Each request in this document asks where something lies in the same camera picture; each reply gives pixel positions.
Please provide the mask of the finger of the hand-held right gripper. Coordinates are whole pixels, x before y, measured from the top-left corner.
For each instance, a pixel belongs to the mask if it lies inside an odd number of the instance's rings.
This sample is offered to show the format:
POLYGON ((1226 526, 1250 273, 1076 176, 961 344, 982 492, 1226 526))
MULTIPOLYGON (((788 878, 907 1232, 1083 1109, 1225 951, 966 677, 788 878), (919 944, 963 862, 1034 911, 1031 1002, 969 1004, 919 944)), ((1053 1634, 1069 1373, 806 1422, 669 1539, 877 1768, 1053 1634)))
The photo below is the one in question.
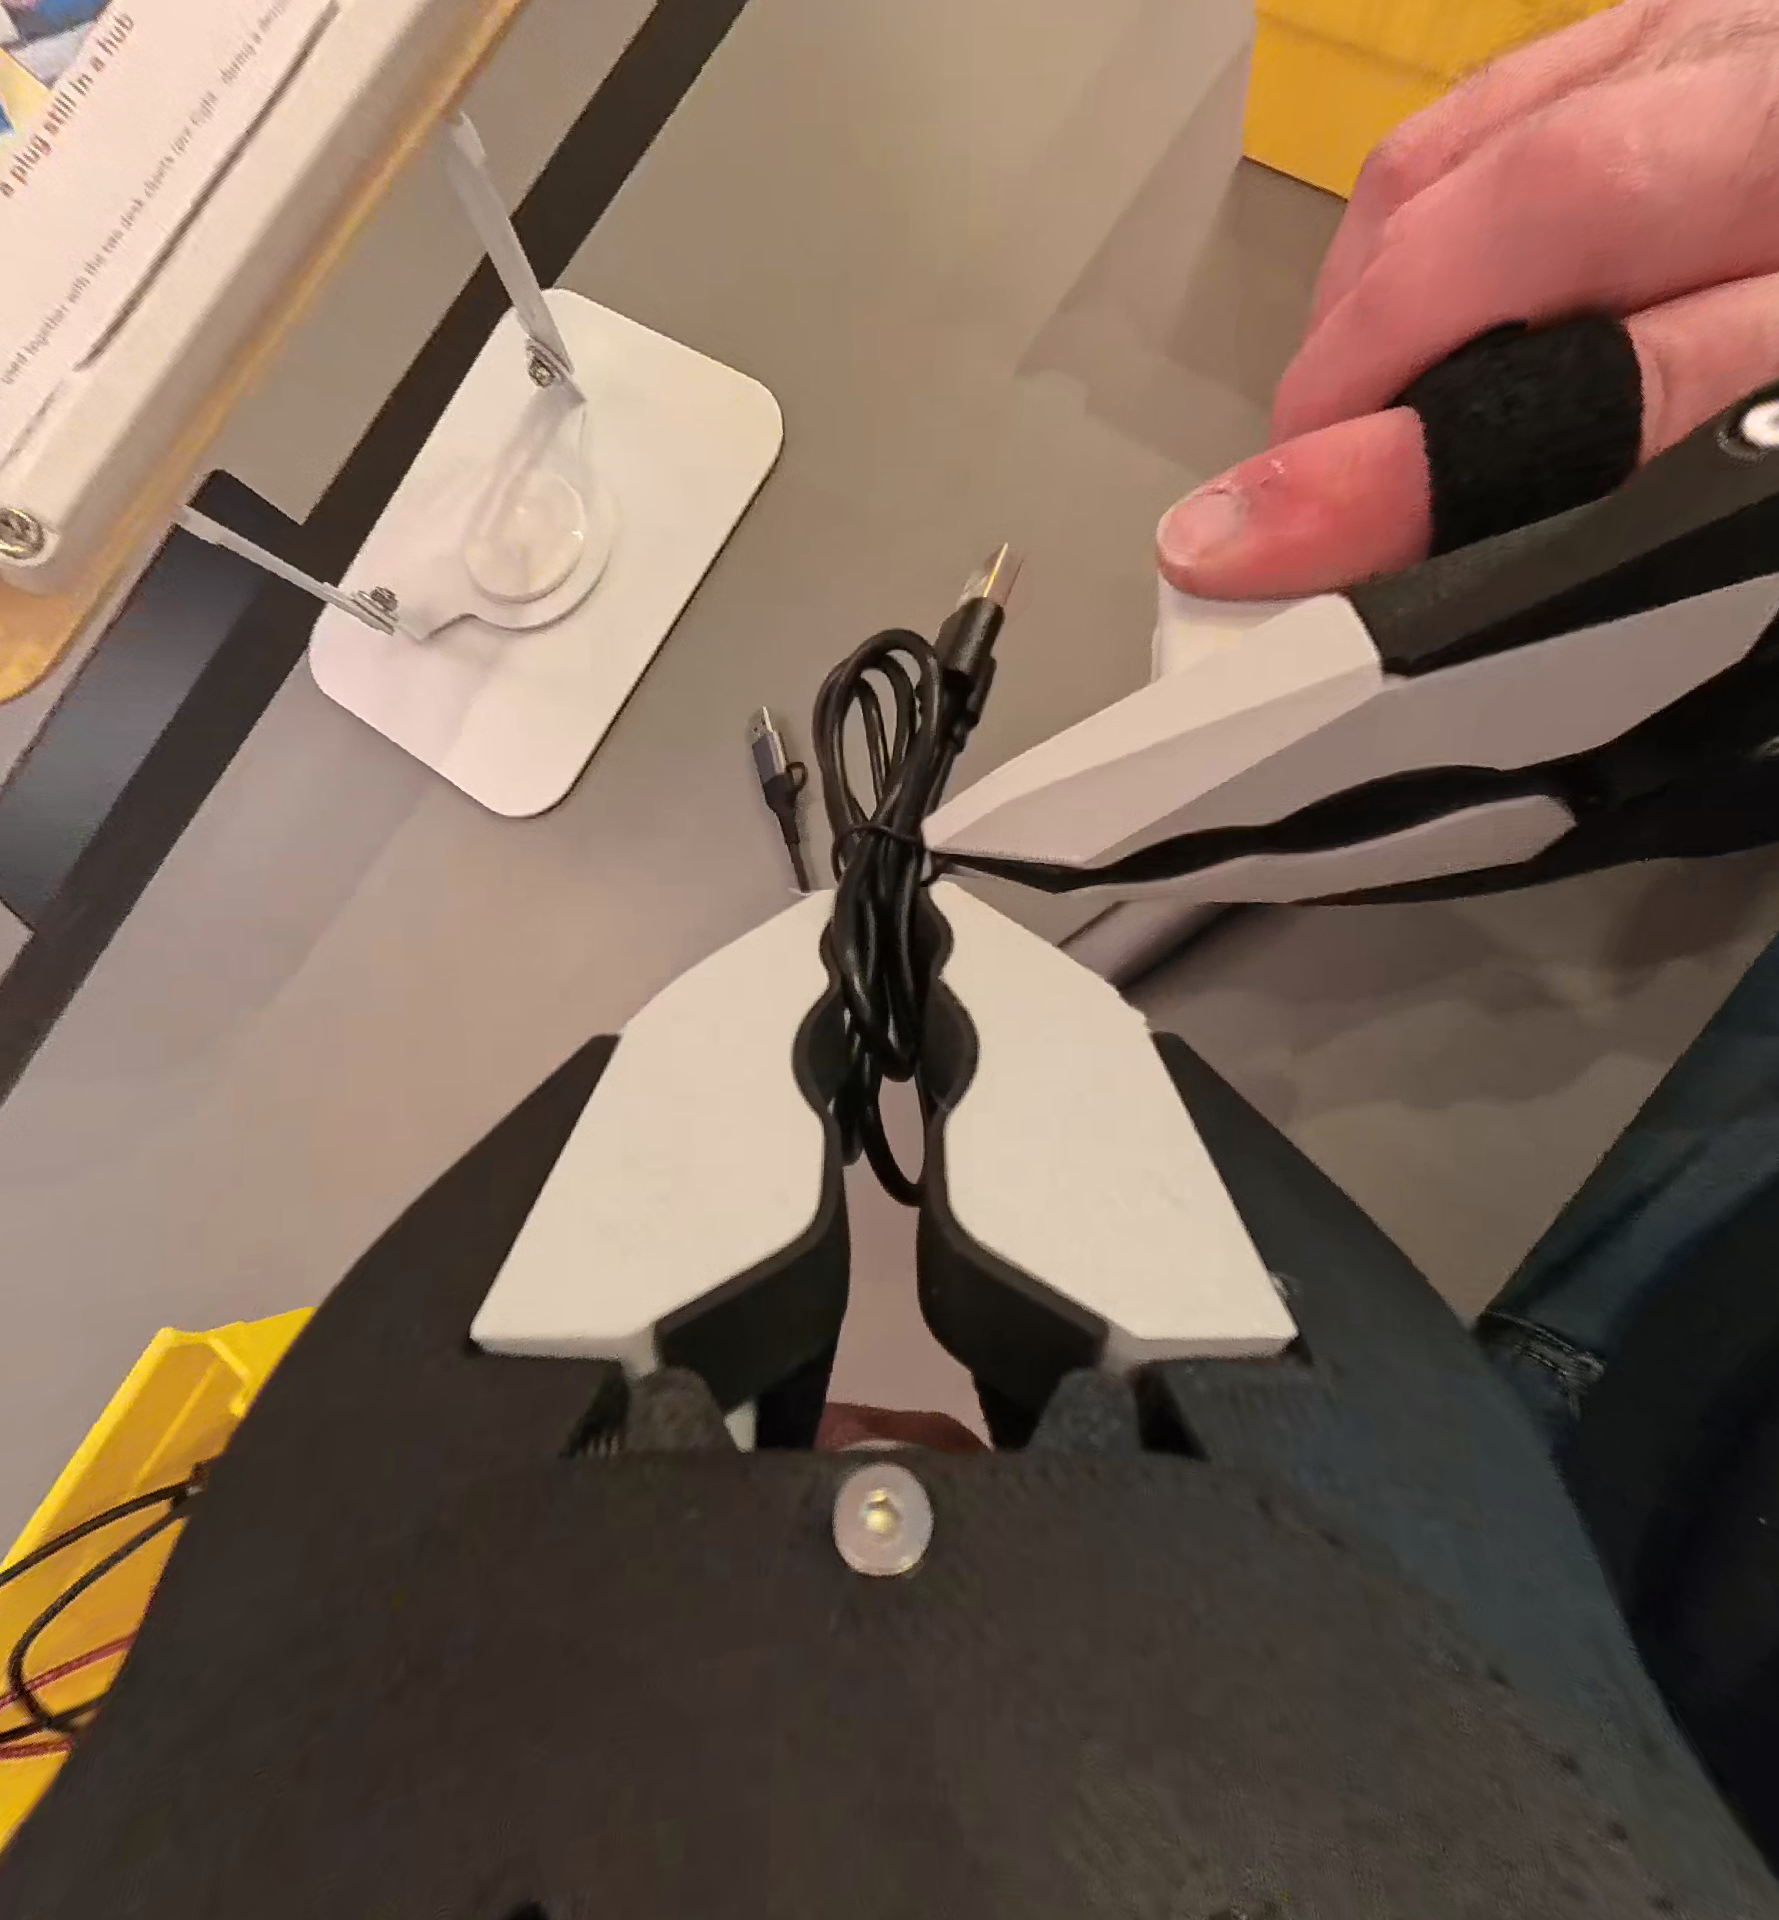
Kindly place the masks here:
POLYGON ((1109 867, 984 854, 946 854, 951 874, 991 877, 1056 897, 1100 903, 1176 901, 1191 905, 1296 905, 1521 867, 1574 828, 1555 796, 1531 791, 1478 803, 1350 847, 1310 851, 1208 854, 1189 834, 1150 847, 1109 867))
POLYGON ((1658 717, 1740 665, 1776 616, 1773 572, 1410 679, 1322 595, 1000 767, 929 817, 927 843, 1098 872, 1391 776, 1523 773, 1658 717))

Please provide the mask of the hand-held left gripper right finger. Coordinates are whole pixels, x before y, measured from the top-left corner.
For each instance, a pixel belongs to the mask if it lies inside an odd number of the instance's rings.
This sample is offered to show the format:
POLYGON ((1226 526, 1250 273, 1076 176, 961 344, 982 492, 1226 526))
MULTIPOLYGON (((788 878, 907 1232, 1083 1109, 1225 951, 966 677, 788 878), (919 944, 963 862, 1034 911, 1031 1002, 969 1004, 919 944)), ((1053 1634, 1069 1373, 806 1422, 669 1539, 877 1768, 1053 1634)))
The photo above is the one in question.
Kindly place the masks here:
POLYGON ((1064 1378, 1297 1339, 1178 1076, 1122 991, 956 884, 919 909, 919 1307, 1000 1442, 1064 1378))

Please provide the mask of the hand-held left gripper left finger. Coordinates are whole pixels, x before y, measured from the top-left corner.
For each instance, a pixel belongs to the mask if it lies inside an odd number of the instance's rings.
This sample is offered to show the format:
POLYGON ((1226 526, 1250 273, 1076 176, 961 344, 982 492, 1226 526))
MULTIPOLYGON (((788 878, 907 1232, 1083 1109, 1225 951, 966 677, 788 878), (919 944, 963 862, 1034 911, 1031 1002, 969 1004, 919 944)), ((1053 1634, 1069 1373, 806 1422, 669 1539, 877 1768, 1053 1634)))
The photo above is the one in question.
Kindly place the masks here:
POLYGON ((493 1357, 698 1375, 808 1442, 849 1307, 847 1021, 833 890, 675 977, 615 1037, 484 1294, 493 1357))

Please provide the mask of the grey usb hub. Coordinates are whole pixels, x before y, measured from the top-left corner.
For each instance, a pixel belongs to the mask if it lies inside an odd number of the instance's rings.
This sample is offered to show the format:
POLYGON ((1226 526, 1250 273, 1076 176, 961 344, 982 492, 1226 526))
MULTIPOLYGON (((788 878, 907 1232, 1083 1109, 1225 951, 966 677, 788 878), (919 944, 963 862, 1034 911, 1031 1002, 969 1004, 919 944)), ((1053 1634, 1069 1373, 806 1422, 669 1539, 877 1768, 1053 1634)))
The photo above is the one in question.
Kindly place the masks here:
MULTIPOLYGON (((816 882, 806 854, 806 767, 791 754, 769 708, 756 708, 749 719, 749 748, 761 802, 781 833, 792 889, 808 896, 816 882)), ((1163 901, 1115 905, 1071 928, 1061 948, 1094 974, 1129 989, 1163 970, 1236 914, 1241 909, 1226 905, 1163 901)))

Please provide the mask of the person's right hand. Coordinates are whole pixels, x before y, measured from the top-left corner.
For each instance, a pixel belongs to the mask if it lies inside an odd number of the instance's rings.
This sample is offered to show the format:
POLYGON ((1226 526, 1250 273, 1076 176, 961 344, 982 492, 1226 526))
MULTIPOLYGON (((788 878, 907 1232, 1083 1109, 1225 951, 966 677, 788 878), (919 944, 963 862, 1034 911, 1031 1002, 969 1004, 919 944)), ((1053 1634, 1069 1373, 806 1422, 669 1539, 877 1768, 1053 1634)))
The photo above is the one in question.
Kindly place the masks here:
POLYGON ((1779 3, 1617 5, 1406 120, 1357 179, 1272 445, 1159 524, 1182 593, 1300 598, 1429 547, 1397 394, 1506 323, 1611 314, 1640 458, 1779 379, 1779 3))

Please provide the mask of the person's blue jeans leg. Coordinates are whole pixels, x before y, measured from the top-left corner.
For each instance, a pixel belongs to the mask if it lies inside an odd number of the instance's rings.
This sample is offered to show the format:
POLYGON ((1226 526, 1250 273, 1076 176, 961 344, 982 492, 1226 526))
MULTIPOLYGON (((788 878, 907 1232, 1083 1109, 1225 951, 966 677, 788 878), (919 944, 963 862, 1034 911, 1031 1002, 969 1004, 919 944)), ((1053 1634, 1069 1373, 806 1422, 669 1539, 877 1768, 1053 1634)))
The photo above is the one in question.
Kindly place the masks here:
POLYGON ((1779 1876, 1779 934, 1477 1337, 1779 1876))

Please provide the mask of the yellow plastic bin with divider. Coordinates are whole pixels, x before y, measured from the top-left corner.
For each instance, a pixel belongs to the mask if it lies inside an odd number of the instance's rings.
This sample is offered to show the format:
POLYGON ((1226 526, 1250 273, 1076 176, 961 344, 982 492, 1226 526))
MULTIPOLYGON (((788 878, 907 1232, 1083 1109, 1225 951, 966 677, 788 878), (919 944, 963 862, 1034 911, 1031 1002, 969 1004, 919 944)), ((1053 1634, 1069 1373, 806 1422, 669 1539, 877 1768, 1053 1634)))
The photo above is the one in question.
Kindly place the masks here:
POLYGON ((1337 197, 1409 116, 1600 3, 1258 3, 1245 160, 1337 197))

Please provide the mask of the white document stand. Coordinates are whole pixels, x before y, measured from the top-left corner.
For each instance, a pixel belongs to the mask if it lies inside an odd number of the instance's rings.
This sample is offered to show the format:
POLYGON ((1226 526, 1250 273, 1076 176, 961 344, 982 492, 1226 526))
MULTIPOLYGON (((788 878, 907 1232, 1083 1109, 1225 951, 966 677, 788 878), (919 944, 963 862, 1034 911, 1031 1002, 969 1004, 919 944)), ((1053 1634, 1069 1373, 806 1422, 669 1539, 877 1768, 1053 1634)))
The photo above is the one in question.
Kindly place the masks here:
POLYGON ((336 5, 235 160, 0 465, 0 706, 169 532, 316 601, 318 688, 504 817, 554 808, 782 446, 753 377, 543 290, 462 93, 514 5, 336 5), (431 140, 510 313, 348 562, 195 506, 201 468, 386 183, 431 140))

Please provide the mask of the printed instruction sheet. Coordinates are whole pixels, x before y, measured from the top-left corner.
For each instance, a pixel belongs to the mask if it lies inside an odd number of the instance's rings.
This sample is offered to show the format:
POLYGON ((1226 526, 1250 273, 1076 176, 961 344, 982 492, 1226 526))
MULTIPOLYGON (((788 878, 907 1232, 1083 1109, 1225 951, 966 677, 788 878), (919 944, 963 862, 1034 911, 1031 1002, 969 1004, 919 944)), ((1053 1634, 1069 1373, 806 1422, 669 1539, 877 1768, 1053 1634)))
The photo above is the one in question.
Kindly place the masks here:
POLYGON ((0 465, 336 5, 0 5, 0 465))

